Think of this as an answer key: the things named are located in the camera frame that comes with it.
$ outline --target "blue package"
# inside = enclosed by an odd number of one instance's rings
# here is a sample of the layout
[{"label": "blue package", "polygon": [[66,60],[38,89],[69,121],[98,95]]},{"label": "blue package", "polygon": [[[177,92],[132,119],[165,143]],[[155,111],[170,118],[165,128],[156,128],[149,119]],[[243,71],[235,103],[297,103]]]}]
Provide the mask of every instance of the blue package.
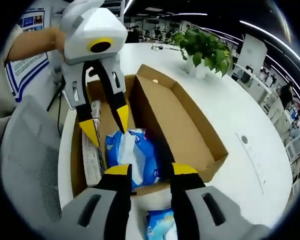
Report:
[{"label": "blue package", "polygon": [[120,162],[120,147],[122,145],[121,131],[116,131],[113,136],[107,135],[105,138],[106,157],[108,167],[120,164],[132,164],[132,188],[152,185],[160,179],[157,167],[155,149],[152,143],[146,138],[146,132],[143,129],[133,129],[127,131],[129,135],[135,138],[134,147],[131,149],[131,162]]},{"label": "blue package", "polygon": [[174,212],[169,207],[165,210],[148,211],[147,240],[177,240],[177,227]]}]

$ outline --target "potted plant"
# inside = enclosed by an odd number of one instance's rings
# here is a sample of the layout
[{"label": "potted plant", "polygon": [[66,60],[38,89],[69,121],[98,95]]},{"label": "potted plant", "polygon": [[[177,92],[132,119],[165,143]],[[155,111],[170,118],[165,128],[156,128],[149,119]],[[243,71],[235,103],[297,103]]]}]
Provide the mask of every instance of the potted plant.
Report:
[{"label": "potted plant", "polygon": [[190,28],[184,34],[180,31],[176,32],[171,40],[174,45],[180,47],[182,58],[187,61],[188,73],[195,71],[202,62],[206,70],[215,69],[216,73],[222,73],[222,77],[232,68],[233,59],[230,49],[212,34],[208,35],[199,29]]}]

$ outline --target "desk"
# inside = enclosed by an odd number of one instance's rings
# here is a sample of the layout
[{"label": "desk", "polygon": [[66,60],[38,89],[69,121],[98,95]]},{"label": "desk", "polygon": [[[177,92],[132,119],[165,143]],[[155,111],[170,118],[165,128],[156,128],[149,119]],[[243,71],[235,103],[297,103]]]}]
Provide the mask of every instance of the desk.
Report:
[{"label": "desk", "polygon": [[[204,112],[229,152],[223,166],[206,185],[215,186],[236,202],[242,216],[249,222],[273,227],[286,207],[292,187],[292,173],[285,147],[267,115],[230,76],[221,78],[219,72],[209,73],[205,79],[193,78],[183,71],[186,62],[179,51],[154,51],[151,46],[151,43],[125,44],[120,52],[123,73],[135,74],[141,64],[147,64],[181,84]],[[60,144],[58,190],[62,208],[73,198],[70,150],[75,118],[76,112],[70,110]],[[245,135],[253,148],[255,160],[267,182],[263,189],[238,135]],[[170,200],[170,189],[131,198],[127,232],[140,225],[136,209],[149,206],[151,209],[148,210],[164,209],[169,206]]]},{"label": "desk", "polygon": [[250,75],[252,78],[252,84],[250,87],[248,87],[245,83],[241,82],[240,79],[238,80],[238,83],[260,104],[262,105],[267,98],[271,95],[272,91],[270,88],[262,82],[255,74],[250,72],[248,69],[246,69],[243,66],[240,66],[238,64],[234,64],[239,69],[243,70],[247,74]]}]

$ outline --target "open cardboard box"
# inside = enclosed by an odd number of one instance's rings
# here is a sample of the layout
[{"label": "open cardboard box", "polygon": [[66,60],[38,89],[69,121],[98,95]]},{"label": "open cardboard box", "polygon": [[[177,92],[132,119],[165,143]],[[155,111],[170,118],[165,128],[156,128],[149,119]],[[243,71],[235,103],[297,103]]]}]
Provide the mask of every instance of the open cardboard box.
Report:
[{"label": "open cardboard box", "polygon": [[[147,130],[163,173],[168,163],[191,165],[209,182],[228,156],[225,146],[205,115],[170,77],[142,65],[136,75],[125,76],[125,98],[129,106],[128,129]],[[119,128],[111,114],[100,81],[87,84],[90,101],[101,101],[100,149],[104,165],[106,135]],[[81,130],[76,122],[71,148],[71,181],[74,196],[86,187]],[[135,188],[137,196],[167,188],[168,182]]]}]

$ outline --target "robotic arm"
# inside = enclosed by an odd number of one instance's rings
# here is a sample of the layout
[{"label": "robotic arm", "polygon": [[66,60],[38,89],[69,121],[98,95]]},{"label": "robotic arm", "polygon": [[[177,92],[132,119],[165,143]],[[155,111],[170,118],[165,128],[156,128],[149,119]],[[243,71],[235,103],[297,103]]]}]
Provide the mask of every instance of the robotic arm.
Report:
[{"label": "robotic arm", "polygon": [[98,75],[106,101],[119,129],[128,127],[129,108],[125,100],[125,76],[118,52],[127,39],[125,26],[108,9],[104,0],[75,0],[63,13],[60,30],[66,33],[65,63],[62,65],[63,94],[76,109],[79,125],[89,139],[100,146],[86,91],[86,71]]}]

